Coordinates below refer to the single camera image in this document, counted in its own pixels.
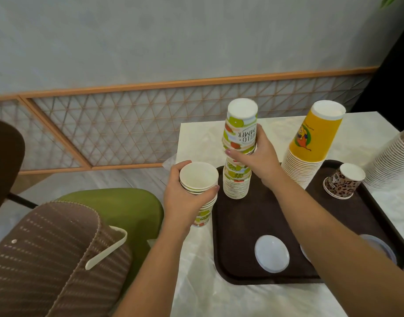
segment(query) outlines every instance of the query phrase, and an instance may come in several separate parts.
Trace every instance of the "green chair seat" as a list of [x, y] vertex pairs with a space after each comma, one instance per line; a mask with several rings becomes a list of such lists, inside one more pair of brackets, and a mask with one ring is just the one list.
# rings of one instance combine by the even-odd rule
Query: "green chair seat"
[[147, 240], [156, 239], [161, 229], [164, 211], [157, 197], [143, 189], [111, 188], [73, 192], [58, 200], [93, 208], [106, 224], [127, 231], [126, 244], [133, 254], [133, 261], [121, 291], [123, 294], [150, 250]]

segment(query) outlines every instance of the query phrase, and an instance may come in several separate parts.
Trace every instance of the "person's left hand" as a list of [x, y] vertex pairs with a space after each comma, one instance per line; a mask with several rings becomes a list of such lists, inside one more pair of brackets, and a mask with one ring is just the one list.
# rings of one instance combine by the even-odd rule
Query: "person's left hand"
[[171, 167], [170, 178], [164, 193], [164, 227], [178, 232], [183, 239], [188, 235], [200, 208], [214, 199], [220, 188], [216, 185], [199, 195], [187, 192], [179, 182], [179, 172], [191, 162], [186, 160]]

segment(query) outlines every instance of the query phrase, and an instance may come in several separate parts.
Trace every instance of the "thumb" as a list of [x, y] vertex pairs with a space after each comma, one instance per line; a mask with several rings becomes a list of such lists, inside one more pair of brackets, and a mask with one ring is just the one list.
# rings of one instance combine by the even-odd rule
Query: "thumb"
[[216, 185], [212, 188], [206, 190], [204, 193], [197, 195], [196, 198], [198, 200], [199, 207], [202, 207], [204, 204], [210, 202], [215, 198], [218, 190], [220, 190], [220, 186]]
[[237, 150], [233, 150], [233, 149], [226, 149], [226, 155], [230, 158], [232, 158], [233, 160], [237, 160], [238, 162], [251, 167], [251, 157], [250, 155], [245, 155], [244, 153], [241, 153]]

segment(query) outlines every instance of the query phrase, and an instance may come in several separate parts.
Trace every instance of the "marble table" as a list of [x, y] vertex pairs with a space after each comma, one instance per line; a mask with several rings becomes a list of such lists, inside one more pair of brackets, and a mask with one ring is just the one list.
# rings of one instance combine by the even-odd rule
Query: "marble table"
[[[259, 119], [281, 161], [304, 117]], [[223, 121], [181, 124], [177, 159], [205, 161], [219, 167]], [[398, 131], [378, 112], [344, 116], [327, 159], [366, 164]], [[404, 178], [393, 186], [370, 190], [404, 238]], [[192, 227], [181, 257], [171, 316], [346, 316], [325, 284], [236, 286], [217, 273], [212, 223]]]

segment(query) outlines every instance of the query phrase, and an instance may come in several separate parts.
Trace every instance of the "geometric lattice panel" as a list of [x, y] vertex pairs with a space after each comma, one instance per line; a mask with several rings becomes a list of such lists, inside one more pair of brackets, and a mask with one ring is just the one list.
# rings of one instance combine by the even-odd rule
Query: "geometric lattice panel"
[[34, 98], [93, 166], [163, 162], [177, 152], [182, 122], [225, 120], [227, 106], [252, 98], [258, 117], [306, 115], [318, 100], [347, 111], [371, 75]]
[[25, 140], [21, 170], [75, 168], [72, 155], [17, 100], [0, 102], [0, 120], [14, 126]]

